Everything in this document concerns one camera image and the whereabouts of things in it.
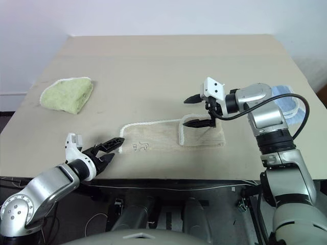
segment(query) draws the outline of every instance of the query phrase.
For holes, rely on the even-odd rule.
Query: white wall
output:
[[[0,0],[0,111],[18,107],[23,96],[8,94],[28,91],[68,35],[269,33],[317,91],[327,83],[326,10],[325,0]]]

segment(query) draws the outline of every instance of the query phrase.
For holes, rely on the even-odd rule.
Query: table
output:
[[[84,76],[94,80],[94,91],[78,115],[40,106],[42,91],[57,79]],[[88,148],[119,136],[128,123],[205,114],[203,103],[183,100],[199,93],[206,77],[225,83],[226,92],[258,82],[291,85],[311,106],[295,143],[312,178],[327,177],[327,111],[270,35],[70,37],[3,130],[0,175],[34,177],[64,162],[68,132],[82,134]],[[223,148],[116,154],[98,178],[259,179],[264,168],[246,116],[224,121],[223,129]]]

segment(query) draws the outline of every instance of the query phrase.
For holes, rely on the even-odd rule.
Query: blue object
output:
[[[272,90],[272,96],[285,94],[285,93],[294,93],[291,86],[288,85],[273,86],[271,90]],[[301,106],[299,99],[294,97],[284,97],[274,100],[274,102],[282,110],[288,125],[299,124],[303,121],[305,117],[305,111]]]

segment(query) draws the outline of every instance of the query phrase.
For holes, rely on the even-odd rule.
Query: printed logo on towel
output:
[[[140,152],[140,151],[147,151],[149,147],[148,143],[133,143],[132,148],[135,152]]]

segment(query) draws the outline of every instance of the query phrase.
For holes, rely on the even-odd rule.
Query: cloth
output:
[[[289,85],[273,86],[271,88],[272,96],[294,93],[293,89]],[[284,118],[288,125],[301,123],[305,117],[304,105],[298,98],[284,97],[281,99],[274,100],[274,102],[282,110]]]
[[[224,146],[225,136],[219,121],[216,128],[195,129],[183,126],[184,122],[197,118],[209,119],[209,116],[190,114],[182,119],[127,124],[120,132],[120,137],[125,138],[125,141],[119,148],[119,153],[187,151]]]
[[[90,78],[60,79],[43,91],[40,104],[48,109],[77,114],[89,99],[92,90]]]

